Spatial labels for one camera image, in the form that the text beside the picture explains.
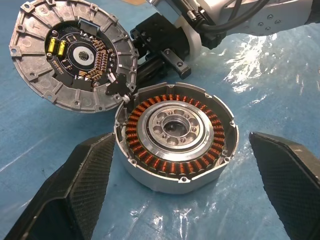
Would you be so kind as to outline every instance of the plastic sheet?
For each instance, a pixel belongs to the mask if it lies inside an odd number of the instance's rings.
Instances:
[[[115,111],[80,114],[34,94],[16,72],[8,42],[20,5],[0,9],[0,239],[74,147],[113,130]],[[129,31],[154,13],[148,4],[94,0]],[[263,188],[249,144],[259,131],[304,144],[320,155],[320,25],[271,36],[228,36],[203,49],[184,82],[217,95],[240,130],[234,159],[220,178],[186,195],[152,192],[117,161],[93,240],[288,240]],[[167,82],[180,81],[172,72]]]

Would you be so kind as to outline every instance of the robotic arm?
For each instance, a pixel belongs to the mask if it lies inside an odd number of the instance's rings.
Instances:
[[[271,35],[320,21],[319,0],[147,0],[182,27],[190,60],[231,34]]]

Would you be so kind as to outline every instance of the black circuit board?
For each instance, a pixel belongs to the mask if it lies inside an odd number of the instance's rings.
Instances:
[[[90,35],[76,23],[66,23],[51,30],[46,38],[47,53],[52,38],[54,51],[48,62],[55,78],[67,87],[92,92],[97,85],[109,82],[107,74],[116,72],[116,54],[105,35]],[[61,42],[65,42],[63,55],[59,55]]]

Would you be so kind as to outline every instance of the copper coil winding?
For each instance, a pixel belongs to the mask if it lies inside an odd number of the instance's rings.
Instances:
[[[146,110],[146,109],[145,109],[143,106],[141,106],[141,105],[136,106],[136,108],[139,109],[141,112],[144,112],[144,111]]]
[[[215,130],[215,131],[223,131],[224,127],[222,125],[215,125],[215,126],[213,126],[213,130]]]
[[[128,121],[128,123],[126,124],[127,126],[137,126],[137,122],[136,121]]]
[[[198,160],[194,160],[195,166],[198,168],[198,171],[203,170],[201,163]]]
[[[141,103],[146,109],[148,107],[150,107],[150,104],[147,101],[144,101],[143,103]]]
[[[180,170],[180,175],[182,175],[182,174],[185,175],[186,174],[184,163],[180,163],[179,164],[179,170]]]
[[[159,166],[161,160],[157,158],[153,163],[152,163],[152,168],[157,170],[157,167]]]
[[[138,134],[135,132],[135,133],[129,133],[126,135],[126,138],[127,139],[137,139],[138,138]]]
[[[163,173],[166,173],[167,172],[167,165],[168,165],[168,162],[164,161],[161,168],[160,168],[160,171]]]
[[[136,127],[127,127],[125,132],[126,133],[136,133],[137,128]]]
[[[214,137],[213,141],[219,144],[225,144],[225,139],[222,137]]]
[[[146,150],[143,150],[142,152],[140,152],[140,153],[138,154],[138,158],[139,158],[139,159],[143,158],[147,153],[148,153],[148,152],[147,152]]]
[[[195,105],[194,105],[194,106],[196,106],[196,107],[198,108],[200,104],[201,104],[201,102],[196,101],[196,103],[195,103]]]
[[[219,155],[221,154],[221,151],[214,149],[214,148],[210,148],[209,153],[213,154],[216,158],[218,158]]]
[[[139,143],[139,139],[130,140],[130,141],[128,141],[128,143],[129,143],[130,147],[137,145]]]
[[[134,153],[136,153],[136,152],[138,152],[139,150],[141,150],[142,148],[143,148],[142,145],[138,145],[138,146],[133,147],[133,148],[132,148],[132,151],[133,151]]]
[[[131,115],[130,117],[129,117],[129,120],[131,120],[131,121],[138,121],[139,120],[139,117],[138,116],[134,116],[134,115]]]
[[[207,159],[205,159],[204,157],[201,157],[201,162],[205,165],[206,168],[211,166],[211,163]]]
[[[161,99],[160,99],[159,96],[154,97],[154,99],[156,100],[157,103],[160,103],[160,102],[161,102]]]
[[[208,116],[208,118],[209,118],[210,120],[212,120],[212,119],[217,119],[218,116],[213,113],[213,114],[210,114],[210,115]]]
[[[189,170],[189,174],[194,174],[195,173],[194,166],[192,166],[191,162],[187,162],[187,167],[188,167],[188,170]]]
[[[132,114],[137,115],[138,117],[140,117],[142,115],[142,112],[138,111],[138,110],[133,110]]]
[[[175,175],[176,174],[176,164],[175,162],[171,163],[171,168],[170,168],[170,174]]]
[[[215,137],[225,137],[225,133],[223,131],[215,131],[214,132]]]
[[[220,150],[220,151],[222,151],[222,148],[224,147],[221,144],[216,143],[216,142],[213,142],[212,146],[213,146],[214,149],[217,149],[217,150]]]
[[[156,104],[156,101],[151,97],[147,100],[151,105]]]
[[[203,104],[203,105],[200,107],[200,110],[203,111],[206,107],[207,107],[207,106]]]
[[[204,157],[208,160],[208,161],[210,161],[211,163],[213,163],[215,160],[216,160],[216,158],[214,157],[214,156],[212,156],[210,153],[206,153],[205,155],[204,155]]]
[[[143,160],[143,162],[148,166],[151,163],[153,158],[154,157],[149,154],[149,156],[145,160]]]

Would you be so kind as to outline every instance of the mounting bolt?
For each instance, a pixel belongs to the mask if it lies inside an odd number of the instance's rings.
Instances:
[[[52,59],[52,54],[50,52],[48,52],[46,56],[48,57],[48,59]]]
[[[58,32],[56,30],[52,31],[52,36],[57,37],[58,36]]]

